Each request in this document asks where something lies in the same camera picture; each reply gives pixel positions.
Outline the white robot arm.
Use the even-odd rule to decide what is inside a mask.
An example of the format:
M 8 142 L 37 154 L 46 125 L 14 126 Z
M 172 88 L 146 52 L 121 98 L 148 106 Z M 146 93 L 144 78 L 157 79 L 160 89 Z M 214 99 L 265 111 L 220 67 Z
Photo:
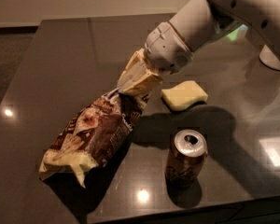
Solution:
M 188 65 L 193 53 L 245 24 L 255 30 L 280 62 L 280 0 L 190 0 L 160 23 L 122 72 L 118 89 L 135 96 Z

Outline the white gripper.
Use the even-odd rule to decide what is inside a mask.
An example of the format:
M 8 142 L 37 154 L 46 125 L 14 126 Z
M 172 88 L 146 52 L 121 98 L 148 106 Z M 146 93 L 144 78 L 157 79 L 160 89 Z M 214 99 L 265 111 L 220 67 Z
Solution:
M 125 95 L 135 96 L 153 90 L 162 83 L 159 74 L 179 73 L 192 61 L 192 52 L 169 22 L 162 22 L 148 36 L 145 51 L 136 51 L 119 77 L 117 87 Z

